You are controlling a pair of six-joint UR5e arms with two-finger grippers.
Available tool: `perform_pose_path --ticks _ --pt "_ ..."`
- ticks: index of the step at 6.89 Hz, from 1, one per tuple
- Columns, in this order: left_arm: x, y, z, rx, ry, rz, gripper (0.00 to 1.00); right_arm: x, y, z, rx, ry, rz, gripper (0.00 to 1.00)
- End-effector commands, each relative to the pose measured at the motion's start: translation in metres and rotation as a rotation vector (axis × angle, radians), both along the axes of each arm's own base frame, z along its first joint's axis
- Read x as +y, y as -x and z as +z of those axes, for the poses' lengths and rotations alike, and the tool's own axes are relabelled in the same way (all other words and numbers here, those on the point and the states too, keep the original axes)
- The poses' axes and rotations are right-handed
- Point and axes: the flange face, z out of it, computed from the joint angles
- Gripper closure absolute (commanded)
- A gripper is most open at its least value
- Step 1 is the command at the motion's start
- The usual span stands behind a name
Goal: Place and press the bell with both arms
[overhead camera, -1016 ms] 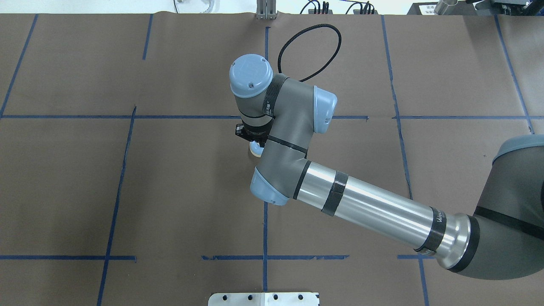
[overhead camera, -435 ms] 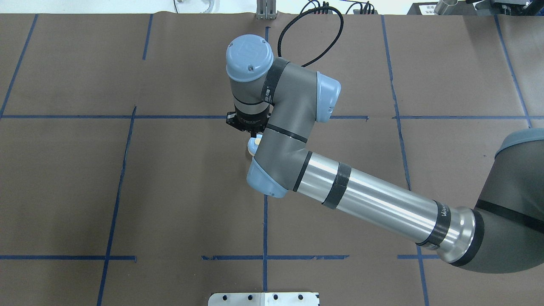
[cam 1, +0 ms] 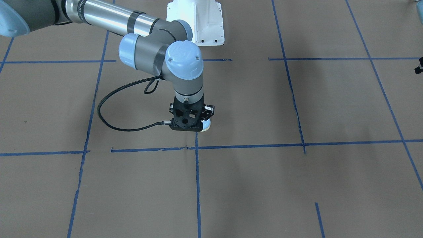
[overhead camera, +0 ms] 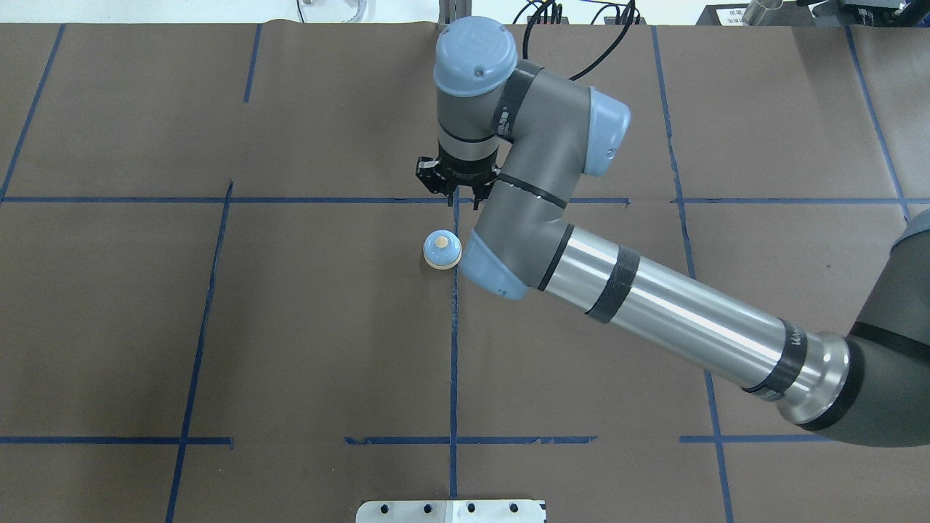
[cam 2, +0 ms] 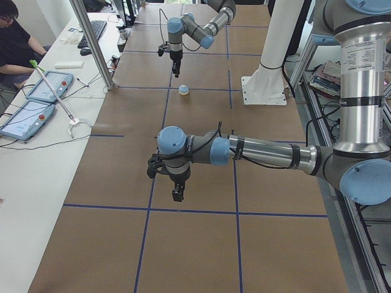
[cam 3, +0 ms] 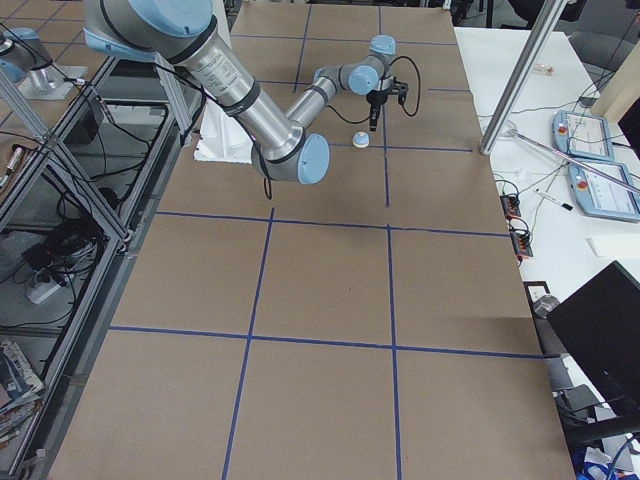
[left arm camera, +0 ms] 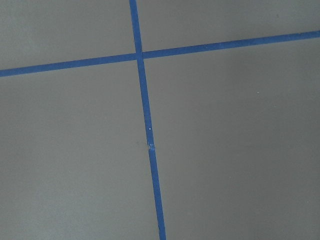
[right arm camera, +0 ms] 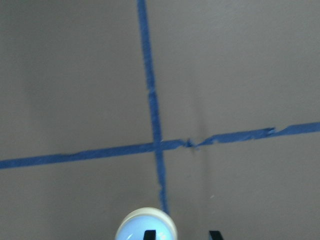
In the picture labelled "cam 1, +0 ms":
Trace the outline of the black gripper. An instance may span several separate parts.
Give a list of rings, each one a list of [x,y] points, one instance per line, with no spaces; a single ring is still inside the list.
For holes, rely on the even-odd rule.
[[[214,115],[215,106],[204,104],[200,114],[200,120],[209,120]]]

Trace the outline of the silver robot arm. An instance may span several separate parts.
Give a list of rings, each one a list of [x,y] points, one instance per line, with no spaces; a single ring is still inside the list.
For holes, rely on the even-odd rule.
[[[1,35],[25,36],[49,26],[86,23],[122,36],[120,60],[127,66],[173,83],[172,113],[209,121],[204,104],[203,59],[184,20],[166,21],[104,0],[2,0]]]

